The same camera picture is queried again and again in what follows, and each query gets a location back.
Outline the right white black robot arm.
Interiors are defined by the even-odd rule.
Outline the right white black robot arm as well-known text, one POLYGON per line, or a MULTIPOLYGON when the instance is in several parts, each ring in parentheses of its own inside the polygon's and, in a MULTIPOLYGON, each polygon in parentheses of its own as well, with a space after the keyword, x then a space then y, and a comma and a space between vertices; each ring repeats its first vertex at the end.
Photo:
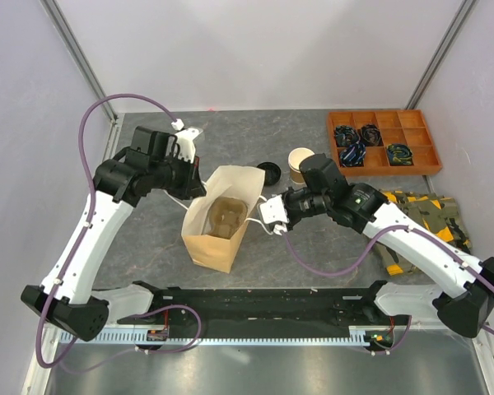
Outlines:
POLYGON ((432 279, 430 285, 385 282, 361 302, 362 317, 381 323, 407 315, 439 320, 463 337, 474 338, 494 309, 494 257, 481 260, 459 251, 408 217, 369 184, 349 183, 335 162, 315 154, 300 164, 305 187, 288 188, 279 199, 282 223, 327 215, 336 224, 381 243, 432 279))

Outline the stack of black lids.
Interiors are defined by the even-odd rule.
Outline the stack of black lids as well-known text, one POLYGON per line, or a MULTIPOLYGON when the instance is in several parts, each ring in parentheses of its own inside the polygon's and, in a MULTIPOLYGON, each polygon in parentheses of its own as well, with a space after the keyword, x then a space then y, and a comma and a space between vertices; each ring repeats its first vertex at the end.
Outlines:
POLYGON ((281 171, 281 168, 277 164, 275 164, 271 161, 265 161, 265 162, 259 163, 257 165, 257 168, 264 172, 263 185, 265 187, 273 186, 279 182, 281 175, 282 175, 282 171, 281 171))

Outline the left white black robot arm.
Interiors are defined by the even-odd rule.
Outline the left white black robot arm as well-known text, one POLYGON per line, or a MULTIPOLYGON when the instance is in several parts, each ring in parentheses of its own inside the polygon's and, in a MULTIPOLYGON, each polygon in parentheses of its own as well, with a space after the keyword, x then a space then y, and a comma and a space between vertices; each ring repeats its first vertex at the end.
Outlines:
POLYGON ((170 134, 137 127, 130 146, 98 166, 95 193, 86 200, 63 254, 40 285, 22 291, 21 301, 45 322, 84 342, 121 318, 161 320, 164 304, 150 286, 136 282, 94 290, 93 283, 120 227, 149 192, 161 189, 179 200, 205 196, 194 144, 202 135, 200 128, 170 134))

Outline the stack of paper cups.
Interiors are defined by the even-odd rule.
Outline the stack of paper cups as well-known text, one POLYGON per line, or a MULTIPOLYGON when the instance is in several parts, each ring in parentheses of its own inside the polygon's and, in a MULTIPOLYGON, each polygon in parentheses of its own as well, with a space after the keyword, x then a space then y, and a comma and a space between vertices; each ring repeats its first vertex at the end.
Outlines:
POLYGON ((312 156, 314 152, 306 147, 297 147, 293 149, 287 158, 287 163, 290 169, 291 181, 294 184, 304 184, 304 178, 300 171, 300 165, 303 160, 312 156))

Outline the cardboard cup carrier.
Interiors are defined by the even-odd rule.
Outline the cardboard cup carrier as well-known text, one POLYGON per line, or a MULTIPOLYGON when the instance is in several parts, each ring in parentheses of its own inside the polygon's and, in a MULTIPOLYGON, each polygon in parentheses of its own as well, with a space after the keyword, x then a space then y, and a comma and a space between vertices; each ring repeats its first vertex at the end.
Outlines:
POLYGON ((243 201, 232 197, 218 197, 207 213, 207 234, 230 239, 243 225, 247 214, 247 205, 243 201))

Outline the brown paper bag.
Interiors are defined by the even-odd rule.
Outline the brown paper bag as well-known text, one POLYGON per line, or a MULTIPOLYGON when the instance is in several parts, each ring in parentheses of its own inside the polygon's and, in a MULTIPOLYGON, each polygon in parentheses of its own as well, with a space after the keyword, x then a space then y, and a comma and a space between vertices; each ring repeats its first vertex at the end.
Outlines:
POLYGON ((228 273, 262 195, 265 172, 222 165, 206 181, 207 194, 185 209, 181 237, 193 263, 228 273))

